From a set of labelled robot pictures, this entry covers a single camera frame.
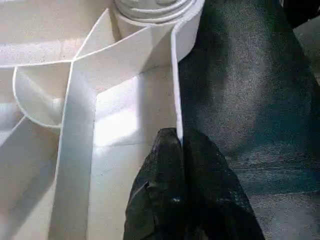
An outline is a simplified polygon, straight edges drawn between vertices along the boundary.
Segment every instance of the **black fabric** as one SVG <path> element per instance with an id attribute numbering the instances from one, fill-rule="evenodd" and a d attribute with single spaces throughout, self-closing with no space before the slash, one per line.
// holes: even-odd
<path id="1" fill-rule="evenodd" d="M 320 0 L 284 0 L 283 9 L 290 25 L 295 28 L 318 15 Z"/>
<path id="2" fill-rule="evenodd" d="M 218 147 L 203 133 L 189 130 L 183 152 L 193 224 L 210 240 L 264 240 L 249 200 Z"/>
<path id="3" fill-rule="evenodd" d="M 179 80 L 184 129 L 216 143 L 267 239 L 319 239 L 320 89 L 279 1 L 207 0 Z"/>
<path id="4" fill-rule="evenodd" d="M 186 189 L 183 153 L 176 130 L 162 129 L 133 182 L 123 239 L 183 239 Z"/>

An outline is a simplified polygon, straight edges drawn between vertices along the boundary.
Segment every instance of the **rolled white tape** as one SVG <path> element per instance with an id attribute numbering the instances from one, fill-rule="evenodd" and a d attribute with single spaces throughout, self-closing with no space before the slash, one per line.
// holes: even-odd
<path id="1" fill-rule="evenodd" d="M 115 0 L 119 11 L 140 23 L 167 23 L 183 16 L 196 0 Z"/>

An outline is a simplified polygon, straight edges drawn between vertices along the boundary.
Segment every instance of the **dark gray fabric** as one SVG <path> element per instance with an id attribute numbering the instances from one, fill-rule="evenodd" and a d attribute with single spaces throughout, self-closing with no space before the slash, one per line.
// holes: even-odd
<path id="1" fill-rule="evenodd" d="M 189 221 L 210 240 L 264 240 L 248 197 L 218 147 L 205 134 L 187 130 L 183 153 Z"/>
<path id="2" fill-rule="evenodd" d="M 207 0 L 179 79 L 183 127 L 225 155 L 266 238 L 317 239 L 320 89 L 279 1 Z"/>

